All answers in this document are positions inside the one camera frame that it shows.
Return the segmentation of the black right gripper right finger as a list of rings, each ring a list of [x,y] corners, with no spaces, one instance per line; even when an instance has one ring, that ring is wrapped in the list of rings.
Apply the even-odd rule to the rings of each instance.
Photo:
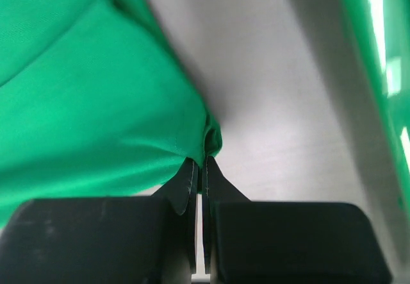
[[[212,283],[391,283],[369,218],[344,202],[251,201],[211,156],[202,168]]]

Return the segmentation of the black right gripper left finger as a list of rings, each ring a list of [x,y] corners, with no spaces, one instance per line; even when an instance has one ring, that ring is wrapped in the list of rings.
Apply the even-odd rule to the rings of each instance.
[[[2,283],[190,283],[199,168],[149,196],[32,199],[1,234]]]

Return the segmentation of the green t shirt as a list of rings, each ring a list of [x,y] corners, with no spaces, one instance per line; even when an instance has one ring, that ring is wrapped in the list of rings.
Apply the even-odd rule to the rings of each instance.
[[[221,147],[147,0],[1,0],[1,224],[34,198],[133,195]]]

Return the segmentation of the green plastic bin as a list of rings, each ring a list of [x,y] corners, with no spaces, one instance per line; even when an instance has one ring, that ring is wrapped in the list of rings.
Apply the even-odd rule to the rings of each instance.
[[[409,206],[409,0],[341,0]]]

